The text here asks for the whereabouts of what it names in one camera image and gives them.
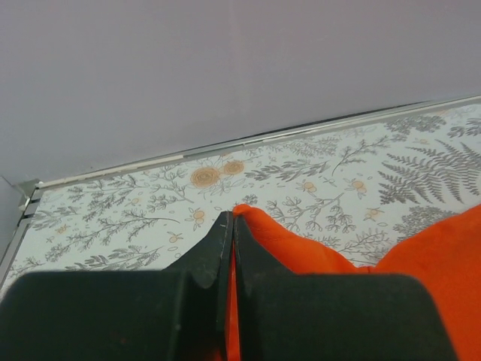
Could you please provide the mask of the orange t shirt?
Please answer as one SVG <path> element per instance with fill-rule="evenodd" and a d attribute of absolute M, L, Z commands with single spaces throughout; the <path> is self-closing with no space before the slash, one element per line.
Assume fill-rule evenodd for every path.
<path fill-rule="evenodd" d="M 375 266 L 354 266 L 337 251 L 282 227 L 263 210 L 234 207 L 255 240 L 298 274 L 388 274 L 427 288 L 462 360 L 480 358 L 480 207 L 435 223 L 395 245 Z"/>

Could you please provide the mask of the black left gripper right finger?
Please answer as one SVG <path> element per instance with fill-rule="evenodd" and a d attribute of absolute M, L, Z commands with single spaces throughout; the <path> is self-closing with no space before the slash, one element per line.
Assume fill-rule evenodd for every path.
<path fill-rule="evenodd" d="M 297 275 L 234 224 L 243 360 L 454 360 L 428 291 L 406 275 Z"/>

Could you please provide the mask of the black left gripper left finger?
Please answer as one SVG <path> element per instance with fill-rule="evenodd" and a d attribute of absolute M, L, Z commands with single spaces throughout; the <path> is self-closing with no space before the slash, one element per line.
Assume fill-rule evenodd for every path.
<path fill-rule="evenodd" d="M 3 360 L 224 360 L 234 217 L 162 270 L 31 272 L 1 302 Z"/>

